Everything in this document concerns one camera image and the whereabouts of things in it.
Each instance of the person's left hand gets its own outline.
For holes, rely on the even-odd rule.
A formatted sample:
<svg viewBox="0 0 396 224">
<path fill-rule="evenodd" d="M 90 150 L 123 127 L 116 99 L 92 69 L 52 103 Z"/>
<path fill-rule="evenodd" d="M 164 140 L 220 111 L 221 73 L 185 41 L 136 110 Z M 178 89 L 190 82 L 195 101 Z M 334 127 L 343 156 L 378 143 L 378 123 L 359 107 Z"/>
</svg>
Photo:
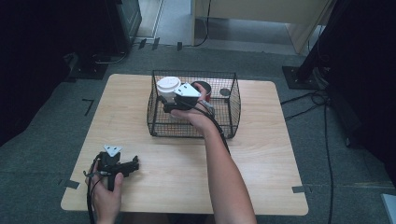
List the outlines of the person's left hand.
<svg viewBox="0 0 396 224">
<path fill-rule="evenodd" d="M 91 180 L 92 205 L 97 215 L 97 224 L 114 223 L 121 208 L 121 188 L 123 174 L 118 173 L 114 181 L 114 190 L 107 190 L 105 185 L 100 181 L 100 177 L 95 175 Z"/>
</svg>

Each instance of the metal mesh basket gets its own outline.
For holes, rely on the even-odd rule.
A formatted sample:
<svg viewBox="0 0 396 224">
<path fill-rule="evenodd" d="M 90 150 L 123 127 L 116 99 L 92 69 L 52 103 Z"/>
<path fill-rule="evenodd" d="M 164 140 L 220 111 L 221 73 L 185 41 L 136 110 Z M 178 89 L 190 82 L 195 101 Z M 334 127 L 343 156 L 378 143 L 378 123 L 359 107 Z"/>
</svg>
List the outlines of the metal mesh basket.
<svg viewBox="0 0 396 224">
<path fill-rule="evenodd" d="M 210 84 L 212 93 L 209 103 L 215 108 L 215 119 L 226 138 L 235 136 L 241 115 L 241 98 L 236 73 L 169 70 L 152 72 L 147 115 L 148 130 L 152 136 L 202 137 L 187 120 L 172 118 L 169 113 L 163 112 L 163 103 L 156 85 L 163 77 L 178 77 L 182 83 L 200 80 Z"/>
</svg>

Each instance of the forearm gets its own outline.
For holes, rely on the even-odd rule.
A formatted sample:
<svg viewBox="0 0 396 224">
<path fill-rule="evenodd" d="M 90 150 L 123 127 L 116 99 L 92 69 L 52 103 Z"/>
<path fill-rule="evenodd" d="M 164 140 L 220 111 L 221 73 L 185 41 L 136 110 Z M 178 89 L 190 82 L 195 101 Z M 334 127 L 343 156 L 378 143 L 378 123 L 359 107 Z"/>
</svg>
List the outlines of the forearm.
<svg viewBox="0 0 396 224">
<path fill-rule="evenodd" d="M 216 128 L 205 131 L 209 192 L 217 223 L 256 223 L 244 180 Z"/>
</svg>

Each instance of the black wire on floor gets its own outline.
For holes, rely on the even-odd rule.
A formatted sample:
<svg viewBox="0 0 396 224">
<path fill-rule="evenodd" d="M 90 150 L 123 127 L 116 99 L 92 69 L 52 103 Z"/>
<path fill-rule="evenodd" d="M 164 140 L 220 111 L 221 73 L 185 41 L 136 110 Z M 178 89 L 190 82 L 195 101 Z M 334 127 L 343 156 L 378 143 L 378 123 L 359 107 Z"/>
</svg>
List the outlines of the black wire on floor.
<svg viewBox="0 0 396 224">
<path fill-rule="evenodd" d="M 332 173 L 332 163 L 330 160 L 330 150 L 329 150 L 329 138 L 328 138 L 328 125 L 327 125 L 327 105 L 329 103 L 329 97 L 327 97 L 326 95 L 322 95 L 320 94 L 322 91 L 313 91 L 313 92 L 309 92 L 307 94 L 304 94 L 302 96 L 298 96 L 292 99 L 289 99 L 287 101 L 281 102 L 281 105 L 290 103 L 290 102 L 294 102 L 300 99 L 303 99 L 305 97 L 310 96 L 312 102 L 315 104 L 313 106 L 311 106 L 310 108 L 306 109 L 303 112 L 299 112 L 295 115 L 291 115 L 288 117 L 285 117 L 285 121 L 293 119 L 297 116 L 300 116 L 302 114 L 305 114 L 315 108 L 318 108 L 322 105 L 324 105 L 324 138 L 325 138 L 325 146 L 326 146 L 326 156 L 327 156 L 327 163 L 329 166 L 329 176 L 330 176 L 330 206 L 329 206 L 329 217 L 328 217 L 328 224 L 332 223 L 332 205 L 333 205 L 333 198 L 334 198 L 334 180 L 333 180 L 333 173 Z"/>
</svg>

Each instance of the floor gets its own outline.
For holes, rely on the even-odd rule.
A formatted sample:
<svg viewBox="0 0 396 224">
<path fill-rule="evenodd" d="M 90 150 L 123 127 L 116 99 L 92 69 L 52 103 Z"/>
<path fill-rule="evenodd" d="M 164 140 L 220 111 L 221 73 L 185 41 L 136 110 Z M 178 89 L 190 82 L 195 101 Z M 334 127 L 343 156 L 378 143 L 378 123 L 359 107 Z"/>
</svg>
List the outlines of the floor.
<svg viewBox="0 0 396 224">
<path fill-rule="evenodd" d="M 146 38 L 150 43 L 154 38 L 160 38 L 163 45 L 192 44 L 191 1 L 139 0 L 139 4 L 143 20 L 136 41 Z M 200 44 L 205 38 L 205 19 L 196 19 L 195 24 L 195 44 Z M 309 53 L 320 31 L 321 27 L 318 27 L 301 55 Z M 208 39 L 200 48 L 297 54 L 286 25 L 266 21 L 210 19 Z"/>
</svg>

